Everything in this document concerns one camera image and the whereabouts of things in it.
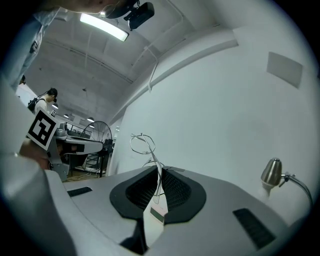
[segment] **metal lamp head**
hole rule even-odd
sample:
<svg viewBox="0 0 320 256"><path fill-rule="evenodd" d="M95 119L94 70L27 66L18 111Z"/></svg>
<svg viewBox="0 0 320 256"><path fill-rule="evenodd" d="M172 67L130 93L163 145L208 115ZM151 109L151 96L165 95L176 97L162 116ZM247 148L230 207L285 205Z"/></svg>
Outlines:
<svg viewBox="0 0 320 256"><path fill-rule="evenodd" d="M278 186L281 181L282 163L279 158L272 158L266 165L262 175L261 181L263 187L272 189Z"/></svg>

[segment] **ceiling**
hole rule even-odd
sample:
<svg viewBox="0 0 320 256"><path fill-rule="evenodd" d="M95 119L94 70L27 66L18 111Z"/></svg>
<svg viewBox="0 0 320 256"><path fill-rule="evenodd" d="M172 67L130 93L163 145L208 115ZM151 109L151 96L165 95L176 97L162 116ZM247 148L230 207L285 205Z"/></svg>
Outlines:
<svg viewBox="0 0 320 256"><path fill-rule="evenodd" d="M134 31L122 17L108 20L129 33L125 42L80 22L79 13L61 10L25 74L28 86L36 94L56 88L60 116L73 113L106 121L126 89L155 63L147 49L159 58L187 34L217 23L208 0L140 4L145 2L153 3L155 15Z"/></svg>

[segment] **fluorescent light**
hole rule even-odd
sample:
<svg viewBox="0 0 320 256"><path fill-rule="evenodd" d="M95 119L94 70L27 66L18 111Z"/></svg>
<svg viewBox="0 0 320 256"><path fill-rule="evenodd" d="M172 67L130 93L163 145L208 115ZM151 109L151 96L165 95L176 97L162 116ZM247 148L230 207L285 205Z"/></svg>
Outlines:
<svg viewBox="0 0 320 256"><path fill-rule="evenodd" d="M81 14L80 21L87 23L91 26L94 26L98 29L101 29L101 30L109 33L110 35L118 38L122 42L124 42L129 35L127 32L122 31L121 29L117 28L116 26L111 25L110 23L105 22L102 19L93 17L93 16L85 14L85 13Z"/></svg>

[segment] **backpack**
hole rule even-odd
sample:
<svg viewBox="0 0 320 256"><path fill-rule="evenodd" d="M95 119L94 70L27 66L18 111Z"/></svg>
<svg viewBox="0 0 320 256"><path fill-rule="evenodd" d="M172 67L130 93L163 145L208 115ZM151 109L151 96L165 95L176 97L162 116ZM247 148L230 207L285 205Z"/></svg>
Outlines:
<svg viewBox="0 0 320 256"><path fill-rule="evenodd" d="M37 98L34 98L33 100L30 100L29 104L28 104L28 109L34 113L35 111L35 107L36 107L36 104L38 103L38 101L46 101L44 98L40 98L40 99L37 99Z"/></svg>

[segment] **white tag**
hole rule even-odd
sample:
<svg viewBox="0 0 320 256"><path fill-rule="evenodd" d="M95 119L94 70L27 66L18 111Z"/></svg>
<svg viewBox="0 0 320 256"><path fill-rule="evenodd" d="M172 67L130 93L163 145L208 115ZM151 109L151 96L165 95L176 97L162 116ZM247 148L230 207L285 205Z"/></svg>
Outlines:
<svg viewBox="0 0 320 256"><path fill-rule="evenodd" d="M27 136L47 151L58 126L58 120L39 107Z"/></svg>

